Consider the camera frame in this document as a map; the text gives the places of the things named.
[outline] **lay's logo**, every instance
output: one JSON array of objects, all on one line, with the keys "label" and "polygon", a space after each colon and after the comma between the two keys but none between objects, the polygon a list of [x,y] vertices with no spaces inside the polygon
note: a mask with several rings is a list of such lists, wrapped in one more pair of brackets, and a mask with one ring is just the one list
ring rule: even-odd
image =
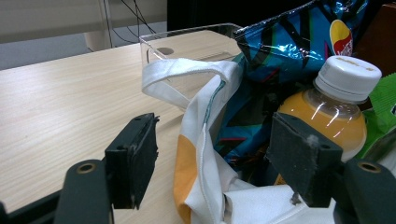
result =
[{"label": "lay's logo", "polygon": [[340,20],[335,20],[330,26],[330,40],[332,51],[336,55],[352,56],[353,39],[352,32]]}]

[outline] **green packaging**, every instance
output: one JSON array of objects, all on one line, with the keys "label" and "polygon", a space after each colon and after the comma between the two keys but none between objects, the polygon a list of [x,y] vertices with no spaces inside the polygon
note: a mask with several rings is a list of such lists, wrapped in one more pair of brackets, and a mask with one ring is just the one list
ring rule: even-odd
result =
[{"label": "green packaging", "polygon": [[367,139],[356,158],[380,161],[396,150],[396,73],[382,77],[369,97],[373,108],[363,111]]}]

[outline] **floor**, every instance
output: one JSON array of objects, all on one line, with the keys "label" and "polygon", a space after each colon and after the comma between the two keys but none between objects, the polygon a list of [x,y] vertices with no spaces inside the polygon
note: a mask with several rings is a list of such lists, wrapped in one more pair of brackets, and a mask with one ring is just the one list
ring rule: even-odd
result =
[{"label": "floor", "polygon": [[[166,32],[166,21],[151,23],[148,26],[156,33]],[[138,43],[138,36],[150,34],[149,28],[144,25],[114,28],[112,32],[116,47]],[[0,44],[0,70],[85,53],[91,53],[91,50],[87,48],[84,34]]]}]

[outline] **bag handle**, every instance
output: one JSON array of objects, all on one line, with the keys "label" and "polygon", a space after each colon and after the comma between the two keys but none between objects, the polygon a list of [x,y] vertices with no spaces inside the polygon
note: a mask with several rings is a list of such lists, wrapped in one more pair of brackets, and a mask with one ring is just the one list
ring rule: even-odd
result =
[{"label": "bag handle", "polygon": [[232,83],[233,73],[240,72],[239,70],[238,63],[230,61],[202,62],[184,58],[159,60],[143,68],[142,92],[185,109],[191,99],[167,84],[166,79],[213,73],[226,83]]}]

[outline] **orange juice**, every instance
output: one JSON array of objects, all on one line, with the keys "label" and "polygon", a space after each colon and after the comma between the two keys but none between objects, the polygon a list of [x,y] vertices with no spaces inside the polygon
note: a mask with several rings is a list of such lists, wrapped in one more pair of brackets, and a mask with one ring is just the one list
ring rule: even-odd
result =
[{"label": "orange juice", "polygon": [[313,89],[292,95],[278,111],[301,119],[341,147],[342,161],[355,156],[364,145],[366,125],[356,105],[334,101]]}]

